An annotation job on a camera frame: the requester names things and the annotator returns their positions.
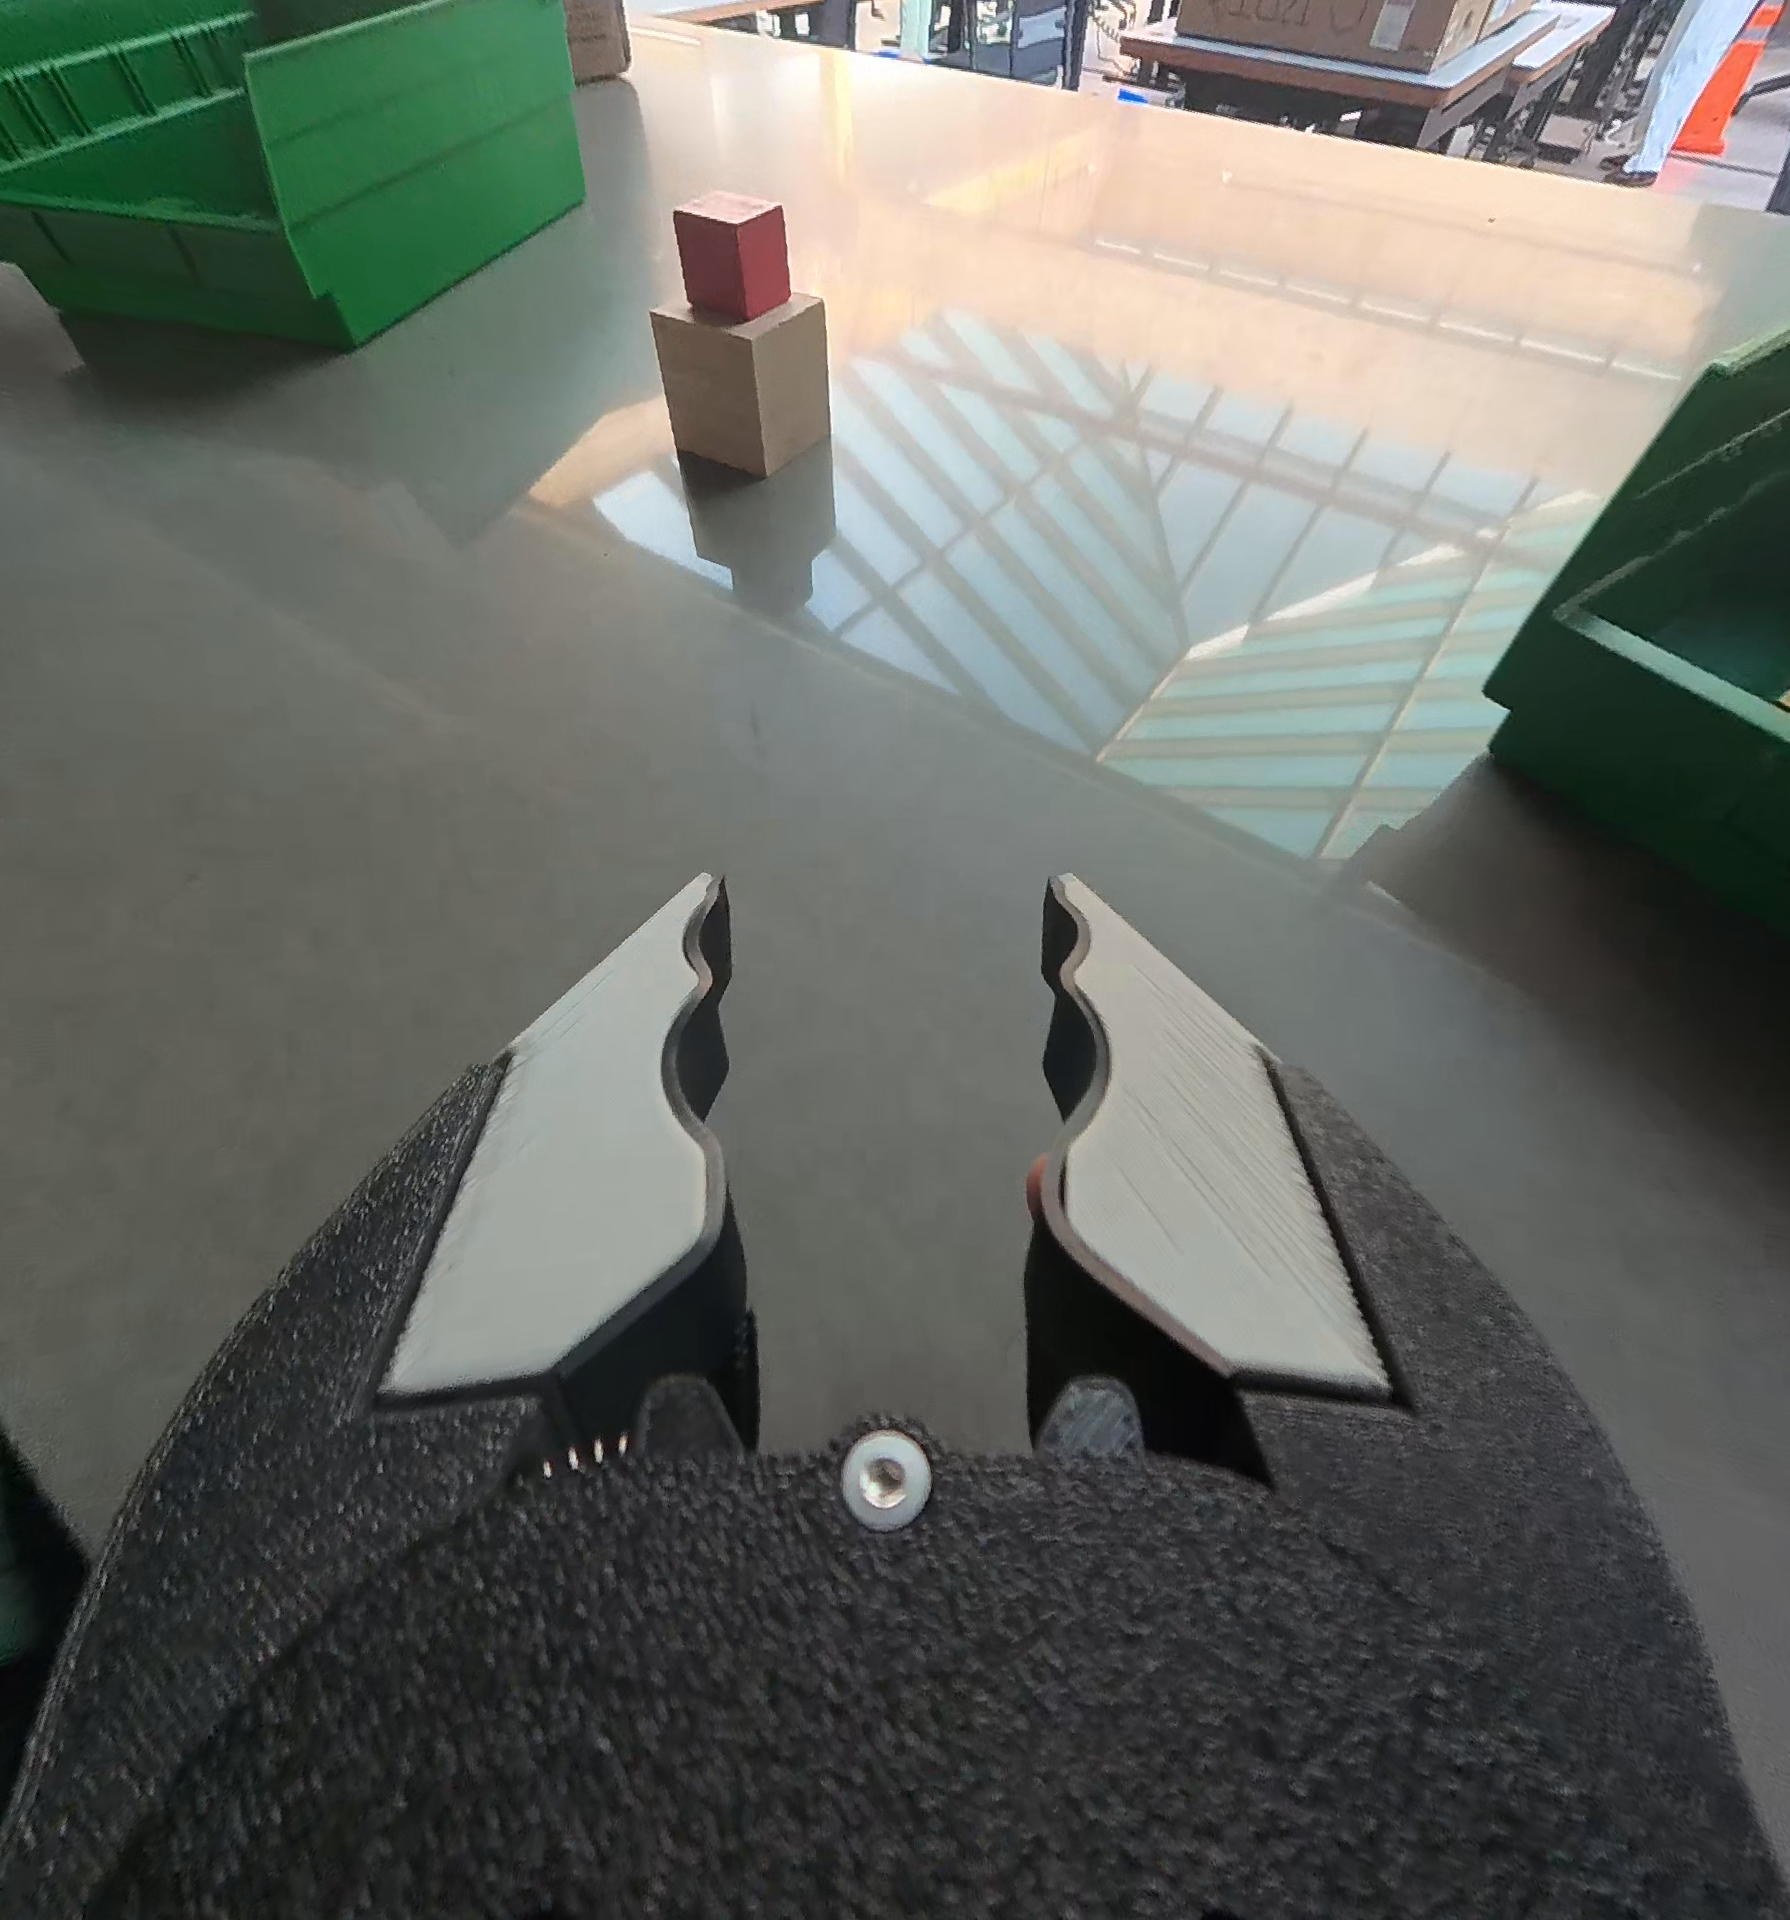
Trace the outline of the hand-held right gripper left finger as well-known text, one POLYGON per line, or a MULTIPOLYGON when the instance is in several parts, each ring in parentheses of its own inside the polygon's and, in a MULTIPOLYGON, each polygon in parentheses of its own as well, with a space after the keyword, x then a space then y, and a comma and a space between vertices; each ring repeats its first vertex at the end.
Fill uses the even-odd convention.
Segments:
POLYGON ((732 914, 697 873, 500 1053, 379 1403, 530 1398, 580 1451, 670 1377, 760 1444, 760 1326, 709 1128, 729 1053, 732 914))

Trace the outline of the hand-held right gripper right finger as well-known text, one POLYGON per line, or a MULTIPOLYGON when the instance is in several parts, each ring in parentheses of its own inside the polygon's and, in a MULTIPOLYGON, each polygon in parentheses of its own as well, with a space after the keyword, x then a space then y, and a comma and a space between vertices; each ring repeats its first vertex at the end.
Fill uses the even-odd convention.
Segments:
POLYGON ((1212 1377, 1396 1403, 1276 1053, 1082 876, 1046 882, 1040 1186, 1062 1254, 1212 1377))

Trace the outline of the green plastic bin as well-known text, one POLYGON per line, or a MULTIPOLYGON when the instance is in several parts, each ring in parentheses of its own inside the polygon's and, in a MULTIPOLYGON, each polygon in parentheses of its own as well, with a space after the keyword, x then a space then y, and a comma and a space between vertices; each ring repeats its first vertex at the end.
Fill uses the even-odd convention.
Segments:
POLYGON ((0 2, 0 263, 359 349, 588 195, 562 2, 0 2))
POLYGON ((1790 936, 1790 326, 1698 374, 1524 619, 1492 756, 1790 936))

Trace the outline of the large plain wooden cube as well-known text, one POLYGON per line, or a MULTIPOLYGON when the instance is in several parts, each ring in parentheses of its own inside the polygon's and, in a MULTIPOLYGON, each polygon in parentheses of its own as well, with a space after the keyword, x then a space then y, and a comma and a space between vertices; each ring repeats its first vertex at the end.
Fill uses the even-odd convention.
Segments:
POLYGON ((767 480, 831 435, 830 311, 792 294, 751 321, 648 313, 678 452, 767 480))

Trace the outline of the red wooden cube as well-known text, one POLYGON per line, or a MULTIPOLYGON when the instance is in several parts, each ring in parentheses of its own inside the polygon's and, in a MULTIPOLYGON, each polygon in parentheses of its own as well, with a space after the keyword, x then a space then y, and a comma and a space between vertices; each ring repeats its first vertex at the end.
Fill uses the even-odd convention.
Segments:
POLYGON ((671 211, 684 294, 719 321, 753 321, 792 294, 784 207, 719 188, 671 211))

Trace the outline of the wooden-top work table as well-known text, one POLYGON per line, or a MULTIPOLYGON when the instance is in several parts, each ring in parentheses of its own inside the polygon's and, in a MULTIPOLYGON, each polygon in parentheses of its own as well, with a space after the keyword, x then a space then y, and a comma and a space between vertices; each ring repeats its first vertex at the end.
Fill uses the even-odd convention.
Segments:
POLYGON ((1123 60, 1152 93, 1193 112, 1478 159, 1531 152, 1565 82, 1616 16, 1602 2, 1536 2, 1514 28, 1411 73, 1177 34, 1177 9, 1154 2, 1154 21, 1120 34, 1123 60))

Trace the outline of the scribbled cardboard box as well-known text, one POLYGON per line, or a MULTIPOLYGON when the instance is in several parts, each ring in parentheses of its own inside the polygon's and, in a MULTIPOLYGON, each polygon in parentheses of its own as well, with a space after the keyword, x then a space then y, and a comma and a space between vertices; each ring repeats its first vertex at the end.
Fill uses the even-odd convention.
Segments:
POLYGON ((1430 73, 1514 28, 1531 2, 1180 2, 1177 34, 1430 73))

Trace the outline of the orange traffic cone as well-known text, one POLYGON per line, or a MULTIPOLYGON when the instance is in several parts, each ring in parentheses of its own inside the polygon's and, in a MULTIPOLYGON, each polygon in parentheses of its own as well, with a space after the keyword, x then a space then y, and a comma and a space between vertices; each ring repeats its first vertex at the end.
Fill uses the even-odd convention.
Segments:
POLYGON ((1675 157, 1722 157, 1729 118, 1765 57, 1786 2, 1694 2, 1679 53, 1688 54, 1688 102, 1678 115, 1675 157))

